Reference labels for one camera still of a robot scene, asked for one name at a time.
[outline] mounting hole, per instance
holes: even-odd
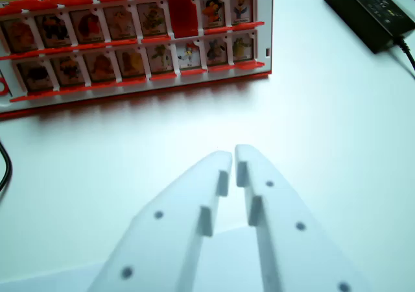
[[[339,289],[341,292],[350,292],[350,291],[351,291],[350,286],[349,286],[347,283],[345,283],[345,282],[341,282],[341,283],[339,283],[339,284],[338,284],[338,289]]]
[[[121,277],[123,279],[129,279],[132,276],[132,268],[127,266],[124,267],[123,270],[121,271]]]
[[[156,213],[154,213],[154,217],[156,219],[161,219],[163,217],[164,213],[162,211],[157,211]]]
[[[296,224],[296,228],[297,228],[298,230],[303,231],[303,230],[305,230],[305,225],[304,225],[304,223],[303,223],[303,222],[298,222],[298,223]]]

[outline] black cable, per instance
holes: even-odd
[[[6,171],[0,182],[0,192],[1,192],[3,188],[7,185],[7,183],[10,181],[10,178],[12,177],[13,167],[12,167],[12,161],[10,160],[8,153],[6,152],[6,149],[3,147],[3,144],[1,142],[0,142],[0,152],[3,155],[3,158],[5,159],[5,163],[6,163]]]
[[[404,39],[399,39],[396,41],[396,44],[402,49],[402,51],[407,55],[409,62],[412,64],[414,70],[415,70],[415,60],[414,57],[411,55],[410,53],[410,49],[409,46],[407,45],[407,43],[404,41]]]

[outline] black power brick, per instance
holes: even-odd
[[[415,23],[392,0],[325,0],[373,53],[397,44]]]

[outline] white table surface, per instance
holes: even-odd
[[[413,0],[396,1],[415,18]],[[399,48],[374,56],[323,0],[274,0],[273,40],[267,79],[0,122],[14,166],[0,203],[0,281],[105,260],[189,166],[249,143],[374,291],[415,291],[409,61]],[[415,34],[407,43],[415,52]],[[245,224],[233,175],[217,230]]]

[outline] guess who game board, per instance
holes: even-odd
[[[0,0],[0,116],[271,72],[272,0]]]

